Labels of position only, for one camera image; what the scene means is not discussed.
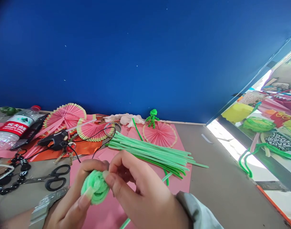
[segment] hand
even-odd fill
[[[106,183],[138,229],[185,229],[189,219],[181,204],[152,168],[122,150],[103,172]],[[133,191],[127,182],[136,184]]]
[[[81,196],[81,189],[86,177],[93,171],[104,171],[109,166],[108,161],[95,159],[84,160],[75,178],[74,184],[70,187],[63,199],[54,204],[49,210],[44,229],[80,229],[86,219],[87,210],[90,206],[92,190],[87,190]]]

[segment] white tissue paper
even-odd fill
[[[133,120],[132,118],[134,118],[135,123],[141,123],[144,124],[145,120],[140,116],[140,115],[133,115],[133,114],[115,114],[115,115],[111,115],[111,116],[107,116],[104,117],[105,122],[112,122],[112,121],[116,121],[120,119],[120,123],[122,125],[127,125],[127,127],[132,127],[134,126]]]

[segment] red bottle cap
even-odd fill
[[[32,110],[38,110],[40,111],[41,110],[41,107],[40,106],[37,106],[37,105],[34,105],[31,107]]]

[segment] black cord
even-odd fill
[[[116,131],[116,128],[115,128],[115,127],[107,127],[107,128],[105,128],[105,129],[100,130],[100,131],[97,132],[95,135],[91,136],[90,138],[93,138],[93,137],[96,136],[98,133],[102,132],[103,130],[110,129],[110,128],[114,128],[114,131]],[[81,140],[81,141],[73,141],[73,142],[83,142],[83,141],[86,141],[86,140],[88,140],[88,139],[90,139],[90,138],[87,138],[87,139],[84,139],[84,140]]]
[[[67,145],[70,149],[72,149],[73,150],[73,152],[75,153],[75,155],[76,155],[76,157],[77,157],[77,159],[78,159],[78,161],[81,163],[81,161],[80,161],[80,159],[79,159],[79,156],[78,156],[78,154],[76,153],[76,151],[68,144]]]
[[[29,160],[30,158],[32,158],[32,157],[36,156],[37,154],[40,154],[40,153],[42,153],[42,152],[48,150],[48,149],[50,149],[50,147],[48,147],[48,148],[46,148],[46,149],[44,149],[44,150],[42,150],[42,151],[39,151],[38,153],[36,153],[36,154],[32,155],[31,157],[27,158],[27,160]]]
[[[106,130],[106,129],[110,129],[110,128],[114,128],[114,135],[115,135],[115,133],[116,133],[116,128],[115,127],[107,127],[107,128],[104,128],[104,129],[102,129],[102,130],[100,130],[99,132],[97,132],[95,135],[93,135],[93,136],[91,136],[90,138],[93,138],[94,136],[96,136],[98,133],[100,133],[100,132],[102,132],[102,131],[104,131],[104,130]],[[86,141],[86,140],[88,140],[88,139],[90,139],[90,138],[87,138],[87,139],[84,139],[84,140],[81,140],[81,141],[72,141],[72,142],[83,142],[83,141]],[[75,155],[76,155],[76,157],[77,157],[77,159],[78,159],[78,161],[81,163],[81,161],[80,161],[80,159],[79,159],[79,156],[78,156],[78,154],[76,153],[76,151],[70,146],[70,145],[68,145],[67,144],[67,146],[69,146],[69,148],[70,149],[72,149],[73,150],[73,152],[75,152]],[[94,154],[99,150],[99,149],[101,149],[101,147],[102,147],[103,145],[101,145],[95,152],[94,152]]]
[[[102,146],[103,145],[101,145],[95,152],[94,152],[94,154],[96,153],[96,152],[98,152],[101,148],[102,148]]]

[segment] plastic water bottle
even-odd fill
[[[40,106],[19,111],[0,127],[0,150],[10,149],[23,133],[36,121]]]

